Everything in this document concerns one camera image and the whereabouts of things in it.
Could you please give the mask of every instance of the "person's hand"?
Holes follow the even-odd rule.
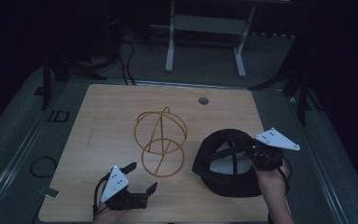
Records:
[[[100,203],[98,205],[97,216],[94,219],[94,224],[117,224],[121,218],[129,210],[116,211],[110,210],[105,203]]]
[[[286,176],[289,176],[290,171],[284,163],[280,169]],[[259,171],[255,168],[255,172],[257,174],[258,186],[263,194],[264,201],[266,201],[269,215],[274,224],[295,223],[286,201],[286,184],[284,177],[278,170]]]

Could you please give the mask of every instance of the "black cable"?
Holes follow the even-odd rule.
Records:
[[[30,166],[30,173],[31,173],[31,175],[36,176],[36,177],[39,177],[39,178],[50,178],[50,177],[53,177],[53,176],[54,176],[54,172],[53,172],[51,175],[39,175],[39,174],[37,174],[37,173],[34,171],[34,166],[35,166],[38,162],[40,162],[40,161],[42,161],[42,160],[52,161],[53,164],[54,164],[54,172],[55,172],[55,170],[57,169],[57,165],[58,165],[57,162],[56,162],[53,158],[51,158],[51,157],[49,157],[49,156],[46,156],[46,157],[41,157],[41,158],[37,159],[36,161],[34,161],[34,162],[31,164],[31,166]]]
[[[292,164],[285,157],[283,157],[283,160],[286,162],[288,169],[289,169],[289,176],[287,176],[287,181],[289,182],[290,178],[292,177]]]
[[[97,63],[94,65],[85,66],[85,67],[87,67],[88,69],[91,69],[92,71],[98,71],[100,69],[103,69],[103,68],[106,68],[107,66],[109,66],[108,68],[104,69],[103,71],[98,71],[98,73],[101,73],[101,72],[104,72],[104,71],[112,68],[117,63],[117,57],[106,56],[105,58],[106,58],[105,62]]]
[[[94,191],[94,205],[92,206],[92,214],[93,217],[95,219],[95,217],[97,217],[99,214],[101,214],[101,212],[103,210],[106,209],[106,207],[101,210],[100,212],[98,212],[98,190],[100,189],[100,186],[103,182],[107,181],[109,179],[110,173],[108,173],[106,176],[104,176],[102,179],[100,179],[100,181],[98,182],[97,186],[95,187],[95,191]]]
[[[123,63],[123,58],[121,58],[121,55],[118,55],[118,60],[120,61],[120,64],[121,64],[121,72],[123,74],[123,79],[124,79],[124,82],[126,83],[126,85],[128,86],[129,83],[127,81],[127,78],[126,78],[126,72],[124,70],[124,63]]]
[[[104,72],[106,72],[107,70],[109,70],[109,69],[113,68],[114,66],[116,66],[116,65],[117,65],[117,61],[118,61],[118,56],[111,62],[111,64],[110,64],[109,67],[107,67],[107,68],[105,68],[104,70],[101,70],[101,71],[97,71],[97,70],[95,70],[95,71],[97,71],[97,74],[104,73]]]
[[[129,59],[127,60],[126,70],[127,70],[127,74],[130,77],[132,86],[136,86],[135,80],[133,79],[132,74],[130,72],[130,61],[131,61],[131,58],[132,58],[132,55],[133,55],[133,44],[130,43],[129,41],[127,41],[127,40],[123,40],[123,43],[128,44],[131,47],[131,53],[130,53]]]
[[[286,174],[282,171],[281,167],[277,167],[278,172],[282,175],[283,177],[283,182],[284,182],[284,186],[285,186],[285,193],[287,194],[287,192],[289,192],[289,180],[286,177]]]

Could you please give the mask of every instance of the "white triangular marker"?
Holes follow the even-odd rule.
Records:
[[[257,141],[260,141],[270,147],[281,147],[285,149],[300,150],[300,146],[292,142],[290,139],[285,137],[283,134],[276,131],[274,128],[257,134],[255,136]]]
[[[129,180],[124,176],[117,166],[114,166],[110,173],[109,179],[107,180],[106,187],[101,197],[101,202],[106,202],[108,199],[113,197],[119,191],[129,185]]]

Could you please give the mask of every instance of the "metal frame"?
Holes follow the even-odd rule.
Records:
[[[249,10],[247,20],[233,20],[222,18],[197,17],[175,14],[175,0],[171,1],[171,18],[170,18],[170,43],[168,46],[167,62],[165,63],[165,71],[173,70],[173,54],[174,54],[174,31],[188,30],[209,33],[220,33],[229,35],[240,35],[240,44],[234,48],[234,57],[237,64],[238,76],[245,77],[245,67],[243,65],[242,50],[245,45],[246,37],[255,14],[255,6]]]

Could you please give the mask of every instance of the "wooden table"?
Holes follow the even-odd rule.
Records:
[[[200,97],[206,97],[209,103],[200,104]],[[134,128],[140,114],[161,111],[166,106],[186,124],[185,163],[176,175],[154,177],[142,166],[143,150],[135,141]],[[151,120],[156,117],[150,118],[137,128],[140,142],[150,139],[155,122]],[[183,134],[174,122],[164,121],[163,125],[165,136],[182,141]],[[149,197],[147,208],[130,211],[123,222],[266,221],[268,209],[261,196],[218,196],[191,171],[202,140],[225,128],[243,130],[251,136],[263,132],[249,91],[91,85],[50,184],[60,195],[55,199],[46,197],[39,218],[46,222],[92,221],[91,206],[98,181],[114,165],[124,167],[136,161],[137,169],[127,174],[129,191],[145,192],[154,182],[158,187]],[[169,172],[169,167],[181,163],[181,156],[174,153],[164,160],[161,172]],[[145,164],[155,161],[145,157]]]

